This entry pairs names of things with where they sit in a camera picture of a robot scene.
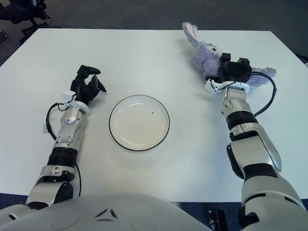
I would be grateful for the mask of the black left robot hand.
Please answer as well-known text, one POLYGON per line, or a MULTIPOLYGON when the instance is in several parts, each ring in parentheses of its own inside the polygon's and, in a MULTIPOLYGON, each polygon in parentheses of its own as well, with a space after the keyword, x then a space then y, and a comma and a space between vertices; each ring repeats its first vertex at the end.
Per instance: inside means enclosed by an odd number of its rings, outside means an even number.
POLYGON ((97 75, 101 71, 97 68, 81 65, 76 78, 72 81, 70 90, 75 92, 76 100, 88 105, 100 91, 107 92, 97 75))

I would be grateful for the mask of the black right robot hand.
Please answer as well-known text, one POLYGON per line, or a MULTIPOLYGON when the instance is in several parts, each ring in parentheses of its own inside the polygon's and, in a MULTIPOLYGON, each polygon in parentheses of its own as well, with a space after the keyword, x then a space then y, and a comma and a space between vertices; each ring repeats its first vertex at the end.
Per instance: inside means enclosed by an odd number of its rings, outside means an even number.
POLYGON ((222 53, 219 64, 219 83, 225 81, 246 83, 251 76, 252 67, 250 61, 246 58, 239 58, 237 62, 232 62, 230 53, 222 53))

